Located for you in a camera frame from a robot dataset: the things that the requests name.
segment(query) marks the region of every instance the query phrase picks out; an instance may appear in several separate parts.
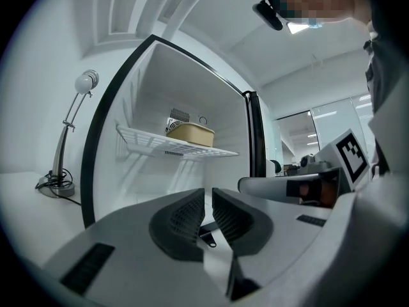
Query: beige lunch box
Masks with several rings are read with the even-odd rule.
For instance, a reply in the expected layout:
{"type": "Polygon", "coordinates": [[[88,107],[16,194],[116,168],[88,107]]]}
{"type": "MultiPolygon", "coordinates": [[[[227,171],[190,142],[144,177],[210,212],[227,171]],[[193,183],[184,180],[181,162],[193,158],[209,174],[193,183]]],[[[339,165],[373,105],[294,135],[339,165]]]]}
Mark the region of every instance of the beige lunch box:
{"type": "Polygon", "coordinates": [[[215,133],[195,123],[182,123],[166,134],[167,137],[194,143],[195,145],[213,147],[215,133]]]}

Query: lamp head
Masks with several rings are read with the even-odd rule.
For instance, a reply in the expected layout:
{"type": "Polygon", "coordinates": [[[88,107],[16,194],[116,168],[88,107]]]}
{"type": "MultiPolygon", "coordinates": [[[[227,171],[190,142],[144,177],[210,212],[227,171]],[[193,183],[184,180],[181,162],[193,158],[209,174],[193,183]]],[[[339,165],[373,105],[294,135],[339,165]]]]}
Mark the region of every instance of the lamp head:
{"type": "Polygon", "coordinates": [[[81,95],[87,94],[98,85],[99,76],[94,70],[85,71],[75,80],[75,89],[81,95]]]}

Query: white tabletop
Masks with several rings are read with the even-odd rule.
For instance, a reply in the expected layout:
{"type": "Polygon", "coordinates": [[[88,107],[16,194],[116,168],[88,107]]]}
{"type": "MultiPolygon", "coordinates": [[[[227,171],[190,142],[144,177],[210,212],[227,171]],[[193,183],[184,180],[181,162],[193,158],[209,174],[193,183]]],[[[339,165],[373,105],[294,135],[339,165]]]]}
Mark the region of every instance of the white tabletop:
{"type": "MultiPolygon", "coordinates": [[[[38,266],[84,230],[81,206],[35,190],[40,174],[0,174],[1,224],[16,253],[38,266]]],[[[80,201],[79,188],[71,199],[80,201]]]]}

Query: person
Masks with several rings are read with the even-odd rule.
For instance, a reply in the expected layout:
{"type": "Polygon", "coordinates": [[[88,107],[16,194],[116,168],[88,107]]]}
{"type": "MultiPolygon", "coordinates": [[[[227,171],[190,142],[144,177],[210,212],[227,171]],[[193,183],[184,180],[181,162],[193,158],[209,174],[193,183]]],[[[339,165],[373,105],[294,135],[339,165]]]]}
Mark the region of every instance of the person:
{"type": "MultiPolygon", "coordinates": [[[[282,18],[296,24],[307,24],[311,28],[322,27],[331,22],[349,18],[367,27],[370,39],[364,43],[369,55],[366,71],[367,87],[371,94],[373,112],[385,102],[400,76],[408,71],[406,57],[395,46],[393,38],[385,25],[385,17],[373,0],[269,0],[273,10],[282,18]]],[[[385,156],[377,141],[374,168],[379,167],[379,175],[389,171],[385,156]]],[[[300,194],[308,193],[307,186],[300,188],[300,194]]],[[[321,201],[333,206],[336,200],[334,191],[329,188],[322,192],[321,201]]]]}

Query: wire shelf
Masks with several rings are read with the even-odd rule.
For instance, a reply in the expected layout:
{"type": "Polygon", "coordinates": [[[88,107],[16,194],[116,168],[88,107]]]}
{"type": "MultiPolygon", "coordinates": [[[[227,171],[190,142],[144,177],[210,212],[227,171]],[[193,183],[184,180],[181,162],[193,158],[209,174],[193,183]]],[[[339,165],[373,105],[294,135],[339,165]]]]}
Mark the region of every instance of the wire shelf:
{"type": "Polygon", "coordinates": [[[195,145],[121,125],[117,125],[116,130],[125,140],[130,151],[144,155],[155,155],[155,152],[174,152],[194,157],[231,157],[238,155],[236,152],[195,145]]]}

